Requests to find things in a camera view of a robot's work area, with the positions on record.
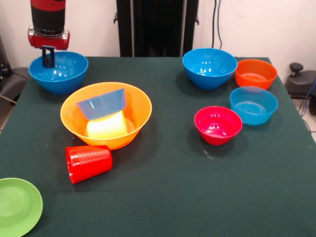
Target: green plate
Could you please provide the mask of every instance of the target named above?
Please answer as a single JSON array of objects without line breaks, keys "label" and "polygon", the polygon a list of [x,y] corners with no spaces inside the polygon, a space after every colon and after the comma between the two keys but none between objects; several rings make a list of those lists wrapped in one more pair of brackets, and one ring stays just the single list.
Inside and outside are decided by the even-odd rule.
[{"label": "green plate", "polygon": [[43,201],[37,188],[23,179],[0,179],[0,236],[19,237],[39,221]]}]

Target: pink bowl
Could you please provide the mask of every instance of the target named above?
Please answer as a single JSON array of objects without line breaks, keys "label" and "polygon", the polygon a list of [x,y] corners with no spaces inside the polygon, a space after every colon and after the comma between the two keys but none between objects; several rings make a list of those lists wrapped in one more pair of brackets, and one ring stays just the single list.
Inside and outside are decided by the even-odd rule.
[{"label": "pink bowl", "polygon": [[205,107],[197,112],[194,123],[202,138],[211,145],[223,145],[242,129],[242,120],[234,111],[220,106]]}]

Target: orange bowl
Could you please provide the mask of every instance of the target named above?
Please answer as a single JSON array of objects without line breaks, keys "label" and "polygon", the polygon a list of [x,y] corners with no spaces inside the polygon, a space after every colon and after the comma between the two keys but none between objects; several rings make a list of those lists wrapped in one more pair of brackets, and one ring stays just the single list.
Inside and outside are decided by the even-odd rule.
[{"label": "orange bowl", "polygon": [[239,86],[256,86],[268,89],[277,78],[277,70],[270,63],[258,59],[238,62],[236,82]]},{"label": "orange bowl", "polygon": [[[102,95],[118,89],[125,89],[126,108],[123,110],[127,134],[112,139],[93,139],[87,136],[88,120],[83,116],[77,102]],[[121,82],[102,82],[81,88],[71,94],[60,109],[60,119],[63,125],[74,135],[91,146],[108,146],[111,150],[119,149],[129,144],[140,129],[149,120],[152,113],[152,103],[141,89]]]}]

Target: plastic bowl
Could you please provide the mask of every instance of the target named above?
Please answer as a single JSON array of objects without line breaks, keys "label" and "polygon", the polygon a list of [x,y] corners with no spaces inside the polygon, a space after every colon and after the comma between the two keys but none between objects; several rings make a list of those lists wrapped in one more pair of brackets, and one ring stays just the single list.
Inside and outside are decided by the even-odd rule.
[{"label": "plastic bowl", "polygon": [[205,107],[197,112],[195,125],[202,138],[211,145],[223,145],[242,129],[242,121],[234,111],[220,106]]},{"label": "plastic bowl", "polygon": [[88,65],[88,60],[81,54],[67,51],[55,52],[54,68],[45,68],[42,57],[39,57],[31,63],[29,73],[41,87],[50,93],[66,95],[79,88]]},{"label": "plastic bowl", "polygon": [[215,48],[191,50],[184,55],[182,62],[191,81],[206,90],[224,84],[237,68],[234,56]]},{"label": "plastic bowl", "polygon": [[254,87],[244,86],[232,91],[231,109],[249,125],[260,125],[269,120],[277,110],[278,102],[270,92]]},{"label": "plastic bowl", "polygon": [[[128,134],[112,139],[89,138],[86,134],[88,120],[83,116],[77,102],[122,88],[125,89],[126,96],[123,113]],[[102,82],[83,87],[71,94],[60,109],[60,118],[63,125],[85,143],[91,146],[106,145],[115,150],[126,146],[135,138],[149,120],[151,113],[152,103],[141,89],[121,82]]]},{"label": "plastic bowl", "polygon": [[236,69],[236,82],[239,86],[256,86],[266,90],[276,78],[276,68],[258,59],[242,60]]}]

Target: blue bowl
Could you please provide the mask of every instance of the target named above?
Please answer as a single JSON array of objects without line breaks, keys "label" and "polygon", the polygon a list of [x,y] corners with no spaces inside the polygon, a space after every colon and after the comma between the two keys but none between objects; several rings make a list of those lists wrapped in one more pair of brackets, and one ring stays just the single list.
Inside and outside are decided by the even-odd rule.
[{"label": "blue bowl", "polygon": [[39,57],[31,63],[29,73],[41,87],[50,93],[66,95],[79,88],[88,65],[88,60],[81,54],[67,51],[55,52],[54,68],[45,68],[42,57]]},{"label": "blue bowl", "polygon": [[183,56],[182,62],[191,81],[206,90],[227,82],[238,65],[230,53],[215,48],[191,50]]},{"label": "blue bowl", "polygon": [[260,125],[267,122],[277,110],[278,102],[270,92],[254,86],[243,86],[232,91],[231,109],[243,123]]},{"label": "blue bowl", "polygon": [[124,110],[125,89],[114,90],[87,100],[77,102],[87,120],[94,120]]}]

